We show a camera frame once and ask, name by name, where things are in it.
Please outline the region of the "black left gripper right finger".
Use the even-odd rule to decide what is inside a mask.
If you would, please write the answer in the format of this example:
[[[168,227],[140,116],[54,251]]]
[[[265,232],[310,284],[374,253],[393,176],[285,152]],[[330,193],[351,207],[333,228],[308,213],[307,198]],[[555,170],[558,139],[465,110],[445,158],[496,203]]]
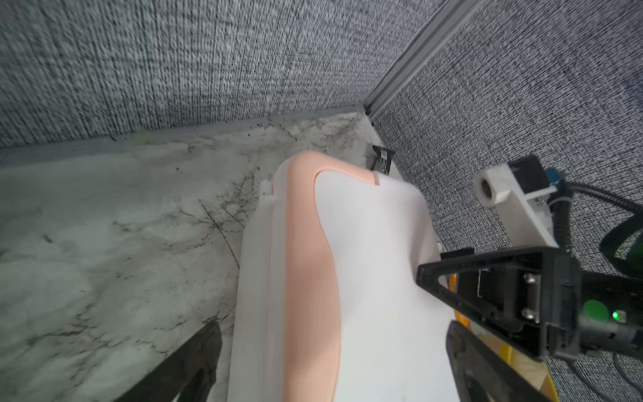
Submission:
[[[445,346],[461,401],[547,400],[461,323],[450,323]]]

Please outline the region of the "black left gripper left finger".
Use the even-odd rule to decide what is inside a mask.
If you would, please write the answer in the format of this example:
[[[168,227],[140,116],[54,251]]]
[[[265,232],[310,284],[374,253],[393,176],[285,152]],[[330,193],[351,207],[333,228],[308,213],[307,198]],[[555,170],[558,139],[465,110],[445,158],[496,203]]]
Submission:
[[[219,324],[206,324],[117,400],[206,401],[216,384],[222,344]]]

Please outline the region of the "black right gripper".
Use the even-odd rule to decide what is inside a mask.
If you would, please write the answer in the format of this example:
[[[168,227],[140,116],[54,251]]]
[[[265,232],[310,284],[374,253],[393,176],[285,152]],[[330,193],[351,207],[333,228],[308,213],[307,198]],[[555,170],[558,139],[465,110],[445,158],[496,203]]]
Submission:
[[[585,271],[558,249],[473,247],[418,267],[416,284],[535,360],[581,354],[642,359],[642,281]]]

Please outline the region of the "white pink medicine chest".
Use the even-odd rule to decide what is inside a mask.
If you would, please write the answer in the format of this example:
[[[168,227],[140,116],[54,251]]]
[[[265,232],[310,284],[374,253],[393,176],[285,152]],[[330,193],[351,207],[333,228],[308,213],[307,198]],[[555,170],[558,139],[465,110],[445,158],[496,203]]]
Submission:
[[[458,400],[455,314],[415,282],[439,259],[415,186],[319,152],[290,157],[244,228],[228,400]]]

